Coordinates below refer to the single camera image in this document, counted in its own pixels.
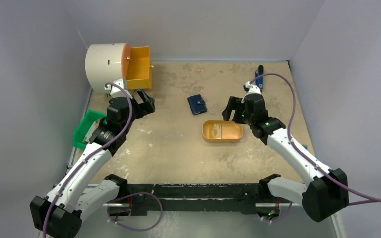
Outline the blue leather card holder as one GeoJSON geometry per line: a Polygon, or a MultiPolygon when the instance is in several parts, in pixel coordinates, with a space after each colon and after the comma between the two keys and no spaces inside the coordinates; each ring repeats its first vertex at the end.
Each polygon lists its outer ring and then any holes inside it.
{"type": "Polygon", "coordinates": [[[193,115],[199,115],[207,112],[206,103],[200,94],[187,97],[193,115]]]}

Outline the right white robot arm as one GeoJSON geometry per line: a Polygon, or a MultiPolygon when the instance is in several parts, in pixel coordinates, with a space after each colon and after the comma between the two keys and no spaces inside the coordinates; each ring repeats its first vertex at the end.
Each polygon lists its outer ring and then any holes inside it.
{"type": "Polygon", "coordinates": [[[231,96],[222,112],[225,121],[249,126],[254,137],[277,152],[300,176],[295,182],[273,174],[262,179],[258,189],[263,201],[279,197],[301,205],[315,222],[321,222],[349,205],[348,178],[342,169],[320,162],[289,134],[278,118],[271,117],[260,94],[231,96]]]}

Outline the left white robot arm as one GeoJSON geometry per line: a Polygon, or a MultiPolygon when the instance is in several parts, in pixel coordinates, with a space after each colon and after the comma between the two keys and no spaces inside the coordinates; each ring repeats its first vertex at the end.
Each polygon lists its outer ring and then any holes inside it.
{"type": "Polygon", "coordinates": [[[96,128],[71,170],[45,197],[36,196],[30,202],[34,227],[43,235],[73,238],[82,223],[104,203],[111,200],[121,203],[127,199],[127,180],[115,174],[106,176],[89,192],[85,189],[126,141],[133,121],[155,111],[155,100],[143,89],[137,93],[142,103],[125,96],[109,100],[106,115],[89,123],[96,128]]]}

